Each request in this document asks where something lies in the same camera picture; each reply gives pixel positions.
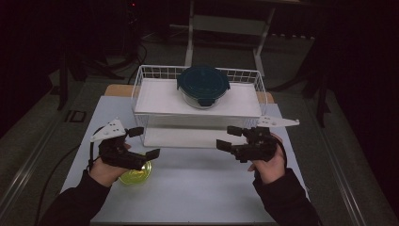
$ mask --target table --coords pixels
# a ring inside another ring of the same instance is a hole
[[[119,117],[125,128],[135,126],[130,109],[132,86],[111,85],[100,99],[82,145],[72,163],[62,190],[76,186],[88,161],[88,139],[94,131]],[[268,114],[280,117],[276,104]],[[285,128],[273,129],[285,143],[287,157],[304,185]],[[137,153],[143,147],[139,137],[127,139]],[[152,160],[152,174],[145,183],[126,186],[116,182],[100,211],[92,220],[102,224],[253,224],[273,222],[247,172],[233,156],[215,149],[162,148]]]

